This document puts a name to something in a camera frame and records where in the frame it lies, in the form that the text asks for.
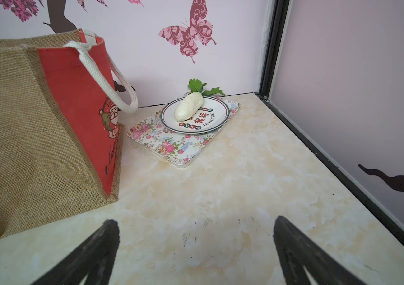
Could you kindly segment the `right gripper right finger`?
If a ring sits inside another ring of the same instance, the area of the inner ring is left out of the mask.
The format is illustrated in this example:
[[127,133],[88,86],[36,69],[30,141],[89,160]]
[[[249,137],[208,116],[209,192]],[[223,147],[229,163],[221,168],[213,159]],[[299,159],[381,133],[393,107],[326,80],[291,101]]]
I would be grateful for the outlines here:
[[363,285],[354,274],[330,257],[284,216],[274,225],[274,244],[288,285]]

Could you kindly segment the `brown jute tote bag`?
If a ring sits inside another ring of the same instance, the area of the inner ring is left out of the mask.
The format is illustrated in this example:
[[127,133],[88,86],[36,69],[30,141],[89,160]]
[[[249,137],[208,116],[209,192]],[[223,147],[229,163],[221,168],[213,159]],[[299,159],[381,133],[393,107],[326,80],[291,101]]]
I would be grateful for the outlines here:
[[95,33],[0,40],[0,239],[116,202],[137,108]]

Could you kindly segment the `round white printed plate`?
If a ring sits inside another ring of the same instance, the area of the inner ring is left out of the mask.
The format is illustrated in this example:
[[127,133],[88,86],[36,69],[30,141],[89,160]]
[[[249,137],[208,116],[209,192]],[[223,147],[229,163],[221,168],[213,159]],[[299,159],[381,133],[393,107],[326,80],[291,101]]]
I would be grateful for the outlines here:
[[172,101],[161,112],[163,125],[171,131],[181,134],[203,134],[222,127],[232,112],[220,99],[205,97],[203,105],[186,121],[175,119],[175,111],[183,98]]

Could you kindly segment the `white toy radish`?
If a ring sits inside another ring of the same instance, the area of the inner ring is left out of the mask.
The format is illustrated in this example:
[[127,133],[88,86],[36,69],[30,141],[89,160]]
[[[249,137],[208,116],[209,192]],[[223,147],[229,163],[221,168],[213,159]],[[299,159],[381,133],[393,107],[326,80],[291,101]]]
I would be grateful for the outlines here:
[[202,107],[204,103],[204,97],[213,97],[215,95],[225,96],[226,94],[220,87],[214,87],[210,90],[206,90],[207,83],[203,83],[201,80],[193,78],[188,83],[190,93],[187,94],[181,103],[177,106],[174,117],[178,122],[183,122],[192,117],[196,111]]

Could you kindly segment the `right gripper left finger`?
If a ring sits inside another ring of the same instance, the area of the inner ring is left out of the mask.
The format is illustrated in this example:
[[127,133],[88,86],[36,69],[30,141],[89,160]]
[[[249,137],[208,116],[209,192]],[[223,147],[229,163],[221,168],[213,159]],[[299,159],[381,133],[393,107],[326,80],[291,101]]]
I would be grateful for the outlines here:
[[106,220],[55,267],[35,280],[34,284],[107,285],[119,245],[118,223],[115,220]]

